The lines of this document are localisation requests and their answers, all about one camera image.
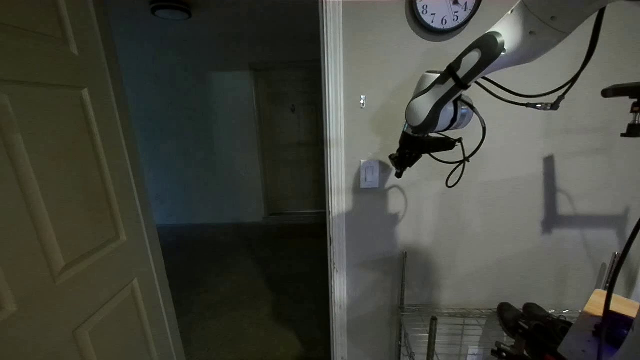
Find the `light switch plate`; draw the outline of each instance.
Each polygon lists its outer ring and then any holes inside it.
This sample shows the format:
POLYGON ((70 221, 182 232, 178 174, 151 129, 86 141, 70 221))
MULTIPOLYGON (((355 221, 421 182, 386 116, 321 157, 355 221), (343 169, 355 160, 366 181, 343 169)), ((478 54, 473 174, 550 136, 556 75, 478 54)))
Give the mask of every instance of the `light switch plate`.
POLYGON ((360 160, 360 188, 373 189, 380 186, 380 163, 378 160, 360 160))

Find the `door panel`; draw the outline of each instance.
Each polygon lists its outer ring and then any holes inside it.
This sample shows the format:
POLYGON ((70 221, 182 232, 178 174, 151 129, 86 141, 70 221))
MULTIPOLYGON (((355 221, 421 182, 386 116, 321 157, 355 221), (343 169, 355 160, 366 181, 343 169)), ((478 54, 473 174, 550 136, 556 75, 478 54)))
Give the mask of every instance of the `door panel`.
POLYGON ((176 358, 93 11, 3 1, 0 359, 176 358))
POLYGON ((319 65, 255 75, 267 214, 324 211, 319 65))

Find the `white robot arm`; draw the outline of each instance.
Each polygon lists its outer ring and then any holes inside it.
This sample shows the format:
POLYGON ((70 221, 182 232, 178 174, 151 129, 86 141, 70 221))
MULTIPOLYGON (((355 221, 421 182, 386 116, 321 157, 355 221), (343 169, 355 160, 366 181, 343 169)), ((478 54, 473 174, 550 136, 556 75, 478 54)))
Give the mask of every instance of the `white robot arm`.
MULTIPOLYGON (((444 72, 420 78, 405 111, 406 124, 397 152, 389 158, 396 177, 423 154, 448 151, 455 143, 433 133, 461 129, 473 117, 462 92, 479 78, 543 56, 599 9, 617 0, 521 0, 491 30, 471 43, 444 72)), ((532 103, 538 110, 556 110, 532 103)))

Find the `wire shelf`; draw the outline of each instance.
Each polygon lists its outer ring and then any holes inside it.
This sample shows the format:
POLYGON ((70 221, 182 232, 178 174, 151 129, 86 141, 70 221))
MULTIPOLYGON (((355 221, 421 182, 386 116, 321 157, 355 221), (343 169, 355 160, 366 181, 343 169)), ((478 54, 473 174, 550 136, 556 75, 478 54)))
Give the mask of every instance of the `wire shelf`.
MULTIPOLYGON (((574 322, 579 311, 553 310, 574 322)), ((402 354, 406 359, 426 359, 429 343, 429 322, 438 318, 435 339, 435 359, 482 360, 491 359, 491 349, 496 341, 507 345, 513 340, 507 337, 493 309, 458 309, 408 305, 400 309, 402 325, 402 354)))

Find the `wall clock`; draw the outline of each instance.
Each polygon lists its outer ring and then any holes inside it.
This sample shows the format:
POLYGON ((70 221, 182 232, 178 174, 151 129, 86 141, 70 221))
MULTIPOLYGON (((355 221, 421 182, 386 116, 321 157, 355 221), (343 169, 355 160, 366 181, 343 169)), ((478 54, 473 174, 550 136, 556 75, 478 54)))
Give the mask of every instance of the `wall clock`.
POLYGON ((482 0, 411 0, 422 26, 432 33, 452 33, 476 14, 482 0))

